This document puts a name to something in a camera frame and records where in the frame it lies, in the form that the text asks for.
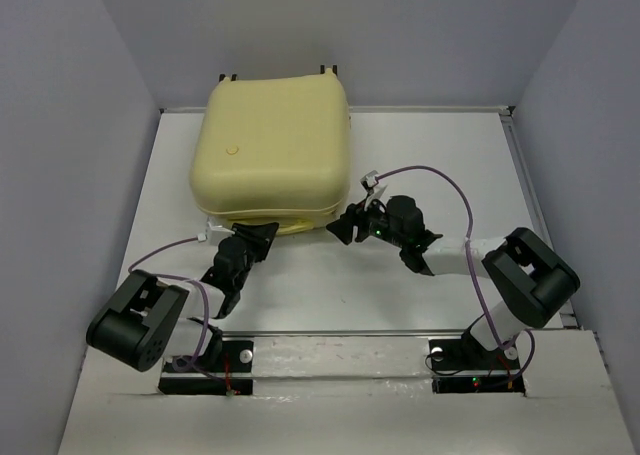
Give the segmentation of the pale yellow hard-shell suitcase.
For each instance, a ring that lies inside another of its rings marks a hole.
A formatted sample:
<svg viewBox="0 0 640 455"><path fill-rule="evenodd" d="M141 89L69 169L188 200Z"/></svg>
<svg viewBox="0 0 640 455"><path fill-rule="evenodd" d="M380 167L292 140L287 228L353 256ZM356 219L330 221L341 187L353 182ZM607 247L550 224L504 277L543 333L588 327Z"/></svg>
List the pale yellow hard-shell suitcase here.
<svg viewBox="0 0 640 455"><path fill-rule="evenodd" d="M221 75L189 172L195 205L225 226L326 226L350 191L351 120L337 66L289 78Z"/></svg>

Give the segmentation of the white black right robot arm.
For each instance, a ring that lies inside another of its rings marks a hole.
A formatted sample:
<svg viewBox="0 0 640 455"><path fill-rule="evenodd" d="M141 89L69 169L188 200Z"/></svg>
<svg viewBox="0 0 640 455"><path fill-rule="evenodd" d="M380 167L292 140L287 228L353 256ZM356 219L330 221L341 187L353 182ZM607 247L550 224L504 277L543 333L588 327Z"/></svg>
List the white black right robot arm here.
<svg viewBox="0 0 640 455"><path fill-rule="evenodd" d="M403 264L424 276L467 275L477 286L485 278L501 300L480 303L482 313L453 348L443 351L449 370L479 369L503 354L524 331L541 329L579 290L576 272L536 233L519 227L503 238L447 238L429 230L413 198L351 204L327 230L343 244L373 237L399 250Z"/></svg>

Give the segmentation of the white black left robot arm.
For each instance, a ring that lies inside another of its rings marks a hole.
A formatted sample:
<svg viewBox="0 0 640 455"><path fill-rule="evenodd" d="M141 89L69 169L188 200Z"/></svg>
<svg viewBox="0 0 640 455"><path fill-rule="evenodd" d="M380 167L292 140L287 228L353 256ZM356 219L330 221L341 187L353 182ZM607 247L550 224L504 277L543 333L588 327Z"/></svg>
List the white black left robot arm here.
<svg viewBox="0 0 640 455"><path fill-rule="evenodd" d="M267 258L278 229L276 222L233 224L219 242L212 265L198 280L150 273L139 265L171 248L204 243L205 234L166 244L141 257L129 266L124 281L90 322L86 343L139 372L149 370L162 358L190 290L202 296L205 320L212 317L207 290L220 292L222 302L214 317L226 318L240 301L251 269Z"/></svg>

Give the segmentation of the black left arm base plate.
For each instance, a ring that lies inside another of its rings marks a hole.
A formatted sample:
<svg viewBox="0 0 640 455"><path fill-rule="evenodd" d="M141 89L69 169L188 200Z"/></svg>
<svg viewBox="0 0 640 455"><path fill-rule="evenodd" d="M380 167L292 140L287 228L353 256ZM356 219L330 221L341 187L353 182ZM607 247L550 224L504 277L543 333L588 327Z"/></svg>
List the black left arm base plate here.
<svg viewBox="0 0 640 455"><path fill-rule="evenodd" d="M214 358L198 361L189 369L184 357L174 365L163 363L158 391L164 395L250 396L254 391L252 375L254 341L221 339L214 346Z"/></svg>

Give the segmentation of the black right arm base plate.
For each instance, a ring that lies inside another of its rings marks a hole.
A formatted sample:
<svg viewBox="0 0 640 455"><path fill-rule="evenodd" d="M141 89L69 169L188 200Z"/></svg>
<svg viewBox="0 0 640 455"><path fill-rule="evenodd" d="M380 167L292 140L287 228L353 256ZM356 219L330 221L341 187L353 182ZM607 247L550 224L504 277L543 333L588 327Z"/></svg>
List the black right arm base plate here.
<svg viewBox="0 0 640 455"><path fill-rule="evenodd" d="M425 366L436 394L525 394L523 362L518 351L466 347L459 338L436 338L428 344Z"/></svg>

